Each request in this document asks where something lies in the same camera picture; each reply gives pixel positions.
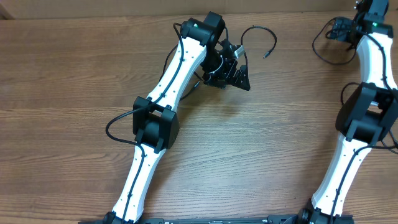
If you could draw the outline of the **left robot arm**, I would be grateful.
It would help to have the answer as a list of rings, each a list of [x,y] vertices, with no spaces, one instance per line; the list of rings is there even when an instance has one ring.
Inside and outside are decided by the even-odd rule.
[[[133,116],[134,158],[121,196],[104,223],[137,223],[141,218],[155,169],[179,132],[178,104],[198,67],[204,71],[206,85],[250,89],[247,66],[236,67],[237,59],[244,54],[243,45],[225,39],[221,41],[223,48],[216,49],[220,35],[226,32],[221,15],[209,12],[204,21],[190,18],[175,23],[174,29],[178,45],[160,81],[147,97],[136,98],[131,111],[117,116]]]

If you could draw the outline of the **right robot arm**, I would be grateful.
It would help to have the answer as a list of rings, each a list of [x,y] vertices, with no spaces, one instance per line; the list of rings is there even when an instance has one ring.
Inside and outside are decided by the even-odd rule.
[[[372,149],[397,152],[384,138],[392,134],[397,119],[397,84],[391,65],[393,27],[385,24],[388,0],[362,0],[355,5],[353,19],[334,17],[321,32],[330,40],[346,42],[359,57],[361,81],[336,118],[339,132],[335,153],[325,177],[308,207],[297,215],[297,223],[353,223],[343,215],[349,188],[365,157]]]

